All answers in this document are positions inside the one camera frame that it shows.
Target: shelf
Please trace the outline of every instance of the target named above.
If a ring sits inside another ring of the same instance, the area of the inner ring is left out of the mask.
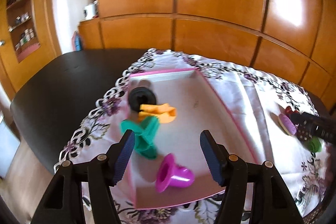
[[[13,7],[17,7],[17,6],[19,6],[19,4],[22,4],[23,1],[24,1],[24,0],[17,0],[17,1],[15,1],[15,2],[13,2],[11,5],[7,6],[6,9],[8,10],[8,9],[13,8]]]
[[[20,48],[21,51],[23,52],[24,50],[26,50],[28,47],[30,47],[31,45],[38,43],[38,40],[36,37],[34,37],[33,39],[30,39],[28,42],[24,43]]]
[[[22,24],[24,24],[24,23],[26,23],[27,21],[29,21],[29,20],[31,20],[31,16],[29,16],[25,21],[23,21],[23,22],[21,22],[20,24],[18,24],[18,25],[16,25],[16,26],[14,26],[13,28],[12,28],[12,30],[11,31],[9,31],[9,32],[12,32],[12,31],[14,31],[17,27],[19,27],[20,25],[22,25]]]

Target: green toy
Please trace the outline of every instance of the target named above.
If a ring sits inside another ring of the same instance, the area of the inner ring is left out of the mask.
[[[310,151],[310,152],[321,152],[322,150],[322,144],[318,137],[314,136],[310,140],[304,142],[304,146]]]
[[[135,134],[134,150],[141,156],[149,160],[157,157],[154,137],[159,128],[159,119],[155,116],[146,117],[141,123],[135,123],[131,120],[123,120],[120,124],[122,135],[127,129],[133,130]]]

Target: blue object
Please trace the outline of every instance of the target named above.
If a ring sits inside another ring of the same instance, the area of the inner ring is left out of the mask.
[[[74,41],[74,44],[75,44],[75,51],[76,52],[81,51],[83,49],[83,47],[82,47],[82,41],[81,41],[81,38],[80,38],[78,32],[75,32],[75,41]]]
[[[123,145],[123,148],[121,149],[119,157],[117,158],[117,161],[114,164],[113,182],[115,184],[117,184],[117,182],[123,178],[126,166],[128,164],[129,158],[131,157],[135,145],[134,132],[128,130],[127,134],[129,134],[129,137],[126,139],[126,141],[123,141],[123,139],[120,140],[120,143],[121,145]]]
[[[199,142],[213,180],[222,186],[224,183],[222,170],[226,166],[225,156],[208,130],[202,131]]]

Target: black object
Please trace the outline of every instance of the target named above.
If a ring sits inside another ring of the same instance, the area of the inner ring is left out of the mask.
[[[253,183],[250,224],[303,224],[295,202],[273,163],[251,164],[236,155],[229,155],[208,130],[201,133],[200,143],[212,178],[221,187],[226,186],[214,224],[241,223],[248,182]]]
[[[38,160],[53,174],[60,151],[81,121],[146,50],[85,50],[63,54],[15,95],[10,110]]]
[[[201,133],[200,143],[214,180],[219,181],[220,186],[226,186],[214,224],[241,223],[248,182],[254,183],[250,224],[303,223],[289,190],[271,162],[250,164],[236,155],[229,155],[207,130]],[[109,187],[121,180],[134,144],[134,133],[127,130],[120,142],[111,145],[106,154],[81,164],[63,162],[44,193],[31,224],[85,224],[81,182],[89,183],[94,222],[121,224]]]
[[[336,145],[336,121],[303,112],[292,113],[290,120],[298,124],[298,132],[308,137],[316,136]]]
[[[121,223],[110,187],[122,179],[134,144],[134,132],[127,130],[106,154],[81,164],[63,162],[49,183],[31,224],[85,224],[82,182],[89,183],[95,224]]]
[[[140,105],[156,105],[156,97],[153,91],[145,86],[139,86],[131,90],[128,95],[128,104],[136,112],[140,112]]]

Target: wooden floor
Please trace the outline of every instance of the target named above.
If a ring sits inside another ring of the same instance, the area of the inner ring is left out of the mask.
[[[22,139],[8,173],[0,183],[0,195],[20,223],[32,218],[52,177]],[[84,212],[86,223],[94,224],[92,213],[86,208]]]

